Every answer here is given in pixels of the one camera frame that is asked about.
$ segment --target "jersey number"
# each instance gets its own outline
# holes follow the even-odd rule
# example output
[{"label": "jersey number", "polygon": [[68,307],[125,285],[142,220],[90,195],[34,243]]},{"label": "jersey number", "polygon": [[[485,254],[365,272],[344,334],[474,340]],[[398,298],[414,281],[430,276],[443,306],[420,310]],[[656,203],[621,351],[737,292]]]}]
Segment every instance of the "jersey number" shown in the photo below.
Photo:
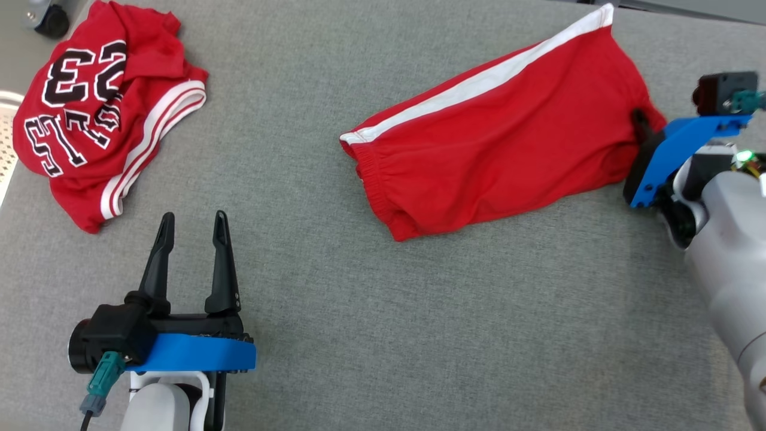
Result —
[{"label": "jersey number", "polygon": [[[112,82],[125,73],[127,47],[125,41],[114,41],[101,47],[98,63],[104,68],[93,80],[93,92],[96,99],[106,102],[117,93],[119,88]],[[96,54],[89,49],[67,49],[48,68],[47,80],[43,89],[43,102],[49,107],[63,107],[70,102],[83,102],[90,96],[90,83],[78,82],[77,69],[93,64]]]},{"label": "jersey number", "polygon": [[[54,160],[51,144],[57,144],[64,150],[70,165],[78,167],[87,163],[85,157],[67,140],[62,130],[62,122],[68,131],[72,132],[76,127],[103,149],[109,145],[110,139],[106,133],[119,126],[119,105],[116,102],[121,99],[121,95],[114,81],[125,73],[126,53],[125,41],[105,44],[101,47],[98,57],[88,49],[69,48],[48,68],[42,101],[49,107],[63,108],[72,102],[84,102],[90,97],[91,88],[95,98],[105,102],[93,116],[94,129],[90,128],[89,114],[66,108],[63,109],[63,118],[62,114],[55,117],[40,115],[24,122],[32,151],[44,157],[40,164],[50,177],[64,173],[61,164]],[[93,83],[79,79],[78,69],[96,61],[103,64],[103,68],[93,79]],[[114,100],[112,104],[106,103],[111,100]]]}]

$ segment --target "gray fabric surface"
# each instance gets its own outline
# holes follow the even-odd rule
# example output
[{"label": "gray fabric surface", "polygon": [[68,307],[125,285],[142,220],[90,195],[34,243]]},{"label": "gray fabric surface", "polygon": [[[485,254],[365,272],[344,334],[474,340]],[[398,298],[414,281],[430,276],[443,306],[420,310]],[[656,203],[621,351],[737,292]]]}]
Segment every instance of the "gray fabric surface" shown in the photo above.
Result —
[{"label": "gray fabric surface", "polygon": [[[207,2],[173,10],[208,102],[180,123],[99,235],[20,167],[0,208],[0,416],[76,429],[73,326],[141,278],[176,215],[169,299],[200,311],[211,232],[234,236],[254,373],[228,429],[748,429],[741,382],[682,256],[619,185],[461,232],[394,242],[337,136],[589,7],[535,0]],[[766,72],[766,28],[618,11],[614,34],[669,117],[701,74]],[[567,114],[567,107],[561,107]],[[762,147],[757,118],[738,142]],[[92,429],[118,429],[126,381]]]}]

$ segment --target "basketball jersey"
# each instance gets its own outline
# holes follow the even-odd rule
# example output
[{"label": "basketball jersey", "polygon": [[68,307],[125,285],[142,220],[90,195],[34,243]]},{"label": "basketball jersey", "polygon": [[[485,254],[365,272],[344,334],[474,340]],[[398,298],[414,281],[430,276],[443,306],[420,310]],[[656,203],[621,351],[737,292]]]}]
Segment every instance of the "basketball jersey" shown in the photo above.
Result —
[{"label": "basketball jersey", "polygon": [[95,2],[34,76],[13,144],[85,232],[122,214],[122,199],[159,141],[205,102],[208,73],[189,64],[171,13]]}]

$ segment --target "white stripe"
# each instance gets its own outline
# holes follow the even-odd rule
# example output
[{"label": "white stripe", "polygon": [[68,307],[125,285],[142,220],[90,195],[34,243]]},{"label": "white stripe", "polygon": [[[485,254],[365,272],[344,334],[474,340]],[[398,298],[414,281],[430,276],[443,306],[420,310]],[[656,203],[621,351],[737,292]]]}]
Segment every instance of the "white stripe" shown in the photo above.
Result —
[{"label": "white stripe", "polygon": [[529,66],[532,62],[577,36],[612,25],[613,14],[614,6],[607,3],[597,11],[589,13],[579,21],[567,27],[561,33],[543,41],[536,47],[511,57],[489,69],[481,71],[478,74],[467,78],[465,81],[456,84],[454,87],[449,88],[430,99],[424,100],[413,107],[409,107],[401,111],[399,114],[389,117],[374,126],[365,127],[356,130],[355,132],[344,133],[340,136],[340,139],[348,144],[372,142],[392,127],[424,115],[432,114],[444,108],[460,104],[466,100],[484,94],[487,91],[510,81],[511,78],[523,71],[524,68]]},{"label": "white stripe", "polygon": [[[186,91],[188,93],[178,98],[178,96]],[[101,216],[105,220],[117,217],[123,213],[123,191],[136,181],[136,177],[139,174],[139,166],[149,157],[149,154],[152,153],[159,140],[167,133],[167,121],[178,114],[178,117],[171,123],[171,125],[174,125],[181,118],[199,109],[204,103],[205,84],[201,81],[186,81],[168,91],[149,111],[144,121],[141,143],[136,148],[130,150],[125,160],[123,172],[113,176],[101,193]]]},{"label": "white stripe", "polygon": [[[170,118],[173,115],[175,115],[175,118],[173,118],[172,121],[170,121],[169,123],[166,123],[163,126],[162,133],[159,134],[159,139],[162,140],[162,138],[165,137],[165,135],[170,131],[170,129],[173,128],[173,126],[175,126],[179,121],[183,120],[184,117],[186,117],[190,113],[192,113],[192,112],[196,111],[197,109],[199,109],[202,106],[202,104],[205,102],[204,101],[204,94],[203,94],[203,98],[202,99],[203,99],[202,102],[200,102],[198,98],[195,98],[194,100],[191,101],[191,103],[188,103],[188,104],[184,103],[184,105],[185,105],[184,107],[178,107],[177,110],[176,109],[172,110],[173,111],[172,114],[167,115],[165,118]],[[199,105],[194,105],[193,103],[195,101],[198,102]],[[130,177],[130,179],[125,183],[125,186],[123,187],[123,192],[119,194],[120,198],[124,198],[125,196],[128,196],[128,192],[130,191],[130,186],[132,186],[133,183],[136,181],[136,179],[138,179],[140,173],[141,173],[141,171],[137,171],[136,174],[133,175],[132,177]],[[117,205],[119,206],[120,214],[123,212],[122,204],[123,203],[122,203],[121,200],[117,201]]]}]

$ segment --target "black wheel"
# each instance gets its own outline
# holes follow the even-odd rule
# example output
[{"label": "black wheel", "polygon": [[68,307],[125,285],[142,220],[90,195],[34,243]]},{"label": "black wheel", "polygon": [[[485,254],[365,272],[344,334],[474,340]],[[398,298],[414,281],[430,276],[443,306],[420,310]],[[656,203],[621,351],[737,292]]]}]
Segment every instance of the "black wheel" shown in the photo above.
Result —
[{"label": "black wheel", "polygon": [[60,39],[69,31],[69,17],[59,5],[52,5],[45,12],[42,22],[34,28],[43,36]]}]

